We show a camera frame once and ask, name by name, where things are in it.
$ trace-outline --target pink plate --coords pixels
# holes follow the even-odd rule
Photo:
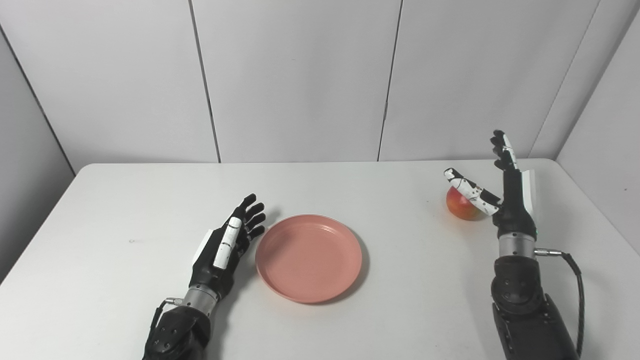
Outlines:
[[[330,300],[358,277],[362,251],[353,233],[320,215],[298,215],[275,224],[255,254],[262,280],[279,295],[303,303]]]

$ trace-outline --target white wall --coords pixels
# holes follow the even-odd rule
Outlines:
[[[637,3],[0,0],[0,22],[76,170],[487,158],[495,128],[553,158]]]
[[[583,41],[600,3],[616,17],[598,15],[599,30],[610,29]],[[536,142],[544,143],[538,154],[556,154],[557,132],[540,133],[550,107],[572,108],[592,85],[574,83],[575,96],[558,98],[565,74],[598,74],[632,6],[627,0],[404,0],[380,160],[488,158],[493,129],[509,134],[519,157],[528,157]],[[596,57],[573,62],[583,47]],[[553,120],[564,126],[562,140],[575,111]]]
[[[217,161],[187,0],[0,0],[0,23],[76,170]]]
[[[557,161],[640,252],[640,19],[613,56]]]
[[[601,0],[558,89],[530,158],[555,159],[640,6],[638,0]]]
[[[400,0],[194,0],[223,162],[375,161]]]
[[[0,282],[73,174],[0,35]]]

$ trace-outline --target black forearm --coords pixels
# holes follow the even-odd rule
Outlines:
[[[495,261],[493,317],[508,360],[577,360],[571,337],[551,298],[544,294],[535,259]]]

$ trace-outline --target robotic hand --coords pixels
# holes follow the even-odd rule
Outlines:
[[[184,299],[167,298],[156,309],[143,360],[203,358],[211,337],[211,312],[233,287],[233,274],[252,240],[264,233],[259,225],[266,218],[263,203],[249,208],[255,201],[254,194],[247,196],[221,227],[207,233],[193,258]],[[166,304],[177,307],[162,314]]]
[[[504,200],[465,179],[453,168],[444,174],[453,187],[480,210],[493,217],[498,227],[500,256],[494,263],[491,284],[493,318],[508,360],[577,360],[582,350],[584,291],[580,269],[571,255],[536,249],[537,230],[531,217],[528,182],[518,169],[507,136],[493,132],[495,166],[502,170]],[[577,348],[549,295],[542,290],[536,256],[562,256],[578,277],[580,320]]]

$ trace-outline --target panel seam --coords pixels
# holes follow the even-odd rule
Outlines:
[[[200,73],[202,74],[204,94],[207,98],[207,109],[209,110],[209,120],[211,121],[211,131],[213,132],[213,142],[216,144],[216,155],[218,157],[218,163],[222,163],[222,159],[220,158],[220,147],[218,146],[218,134],[216,133],[216,124],[213,121],[213,109],[211,108],[211,96],[209,95],[209,85],[207,83],[207,74],[204,70],[204,61],[202,59],[202,48],[200,47],[200,37],[198,36],[198,26],[196,25],[196,16],[193,11],[192,0],[189,0],[189,12],[191,13],[191,24],[193,25],[193,36],[196,42],[196,50],[198,51],[198,61],[200,62]]]
[[[569,66],[566,68],[566,71],[564,72],[564,76],[562,77],[562,81],[560,82],[560,86],[558,86],[558,89],[556,91],[554,99],[551,100],[551,105],[549,106],[549,109],[547,110],[547,114],[545,115],[545,120],[542,122],[542,125],[538,129],[538,134],[536,134],[536,138],[533,140],[533,144],[531,144],[531,149],[529,149],[529,153],[527,155],[527,158],[529,158],[531,156],[531,153],[533,152],[533,148],[536,146],[536,142],[538,141],[538,137],[540,137],[540,133],[542,133],[542,129],[545,127],[545,124],[547,123],[547,119],[549,118],[549,114],[551,113],[551,109],[554,107],[554,104],[556,103],[556,99],[557,99],[558,95],[560,94],[560,90],[562,89],[562,86],[564,85],[564,81],[566,80],[566,76],[569,74],[569,70],[571,70],[571,66],[573,65],[573,61],[575,60],[576,55],[578,55],[578,51],[580,51],[580,47],[582,46],[582,41],[584,41],[584,37],[587,35],[587,31],[589,31],[589,27],[591,26],[591,21],[593,21],[593,17],[595,17],[596,12],[598,11],[598,8],[600,7],[600,2],[601,1],[602,0],[598,0],[598,3],[596,4],[596,7],[593,9],[593,13],[591,13],[591,18],[589,18],[589,22],[587,23],[587,27],[584,29],[584,32],[582,33],[582,37],[580,38],[580,42],[578,43],[578,46],[575,48],[575,52],[573,53],[573,57],[571,58],[571,62],[569,63]]]
[[[2,24],[0,24],[0,33],[2,34],[2,38],[6,42],[6,45],[9,47],[9,51],[13,56],[13,60],[18,65],[18,69],[20,69],[20,73],[22,74],[24,81],[27,83],[27,86],[29,87],[29,91],[31,92],[31,96],[33,96],[33,99],[35,100],[36,105],[38,106],[38,109],[40,110],[40,113],[42,114],[42,117],[44,118],[44,121],[47,124],[47,127],[49,127],[49,131],[51,132],[53,139],[56,141],[56,145],[58,145],[58,148],[60,149],[60,152],[62,153],[62,156],[65,159],[65,162],[67,163],[67,166],[69,166],[69,170],[71,170],[71,174],[73,174],[73,176],[75,177],[76,171],[74,170],[74,167],[71,166],[71,161],[69,161],[69,157],[67,156],[67,153],[62,147],[62,144],[60,143],[60,139],[58,139],[58,135],[56,135],[56,132],[53,130],[53,127],[51,126],[51,122],[49,121],[47,114],[44,112],[44,109],[42,108],[42,104],[40,103],[40,100],[38,99],[38,96],[36,95],[35,90],[33,90],[33,86],[31,86],[31,82],[29,81],[27,74],[24,72],[24,68],[22,68],[22,64],[20,64],[20,61],[18,60],[18,56],[15,54],[15,51],[13,50],[13,46],[11,46],[11,43],[9,42],[9,38],[6,36],[6,33],[4,32]]]
[[[398,45],[398,33],[400,32],[400,19],[402,18],[402,5],[404,0],[400,0],[400,9],[398,10],[398,22],[396,25],[396,38],[394,39],[394,50],[391,54],[391,68],[389,69],[389,81],[387,83],[387,97],[385,98],[385,111],[382,115],[382,128],[380,129],[380,142],[378,143],[378,156],[376,161],[380,161],[380,151],[382,150],[382,136],[385,133],[385,123],[387,121],[387,109],[389,107],[389,92],[391,91],[391,77],[394,73],[394,62],[396,60],[396,49]]]

